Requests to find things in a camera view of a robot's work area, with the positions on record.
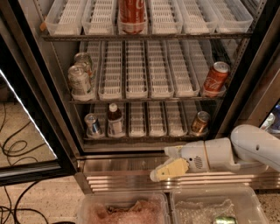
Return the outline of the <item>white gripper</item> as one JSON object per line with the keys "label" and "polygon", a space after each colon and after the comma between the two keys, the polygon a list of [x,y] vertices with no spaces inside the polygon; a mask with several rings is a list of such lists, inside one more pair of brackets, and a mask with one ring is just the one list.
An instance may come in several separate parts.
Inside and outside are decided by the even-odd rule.
{"label": "white gripper", "polygon": [[227,137],[187,143],[185,146],[164,148],[170,157],[150,172],[150,179],[159,182],[190,172],[237,172],[240,166],[234,161],[232,145]]}

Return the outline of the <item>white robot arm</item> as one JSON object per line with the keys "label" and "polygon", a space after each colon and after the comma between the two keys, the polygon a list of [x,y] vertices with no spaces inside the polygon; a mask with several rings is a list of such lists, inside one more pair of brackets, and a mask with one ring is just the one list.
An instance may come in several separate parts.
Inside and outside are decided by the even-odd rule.
{"label": "white robot arm", "polygon": [[169,159],[150,172],[154,182],[187,173],[280,171],[280,139],[247,124],[235,127],[229,137],[168,146],[164,153]]}

